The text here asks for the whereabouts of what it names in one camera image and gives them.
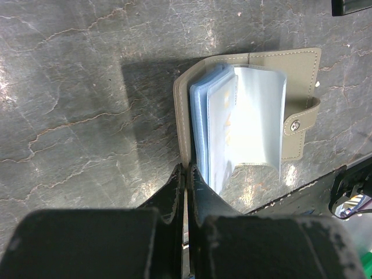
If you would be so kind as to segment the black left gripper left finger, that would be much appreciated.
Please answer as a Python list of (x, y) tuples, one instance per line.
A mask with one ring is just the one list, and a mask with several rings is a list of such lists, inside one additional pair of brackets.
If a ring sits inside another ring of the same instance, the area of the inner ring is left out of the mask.
[(181, 278), (183, 167), (134, 209), (43, 209), (16, 227), (2, 278)]

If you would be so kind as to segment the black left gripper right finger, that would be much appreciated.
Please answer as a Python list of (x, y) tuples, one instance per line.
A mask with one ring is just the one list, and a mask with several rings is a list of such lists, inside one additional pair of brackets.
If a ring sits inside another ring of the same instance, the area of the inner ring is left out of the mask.
[(333, 217), (240, 214), (190, 165), (190, 269), (195, 278), (364, 278), (346, 230)]

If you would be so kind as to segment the beige leather card holder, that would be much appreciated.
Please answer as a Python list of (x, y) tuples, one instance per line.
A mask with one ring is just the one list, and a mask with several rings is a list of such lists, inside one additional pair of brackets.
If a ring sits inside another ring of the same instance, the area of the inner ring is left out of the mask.
[(319, 48), (303, 48), (211, 56), (189, 68), (173, 85), (184, 166), (195, 163), (209, 186), (208, 90), (233, 74), (238, 77), (234, 169), (257, 165), (279, 170), (283, 161), (299, 160), (320, 107), (313, 95), (320, 58)]

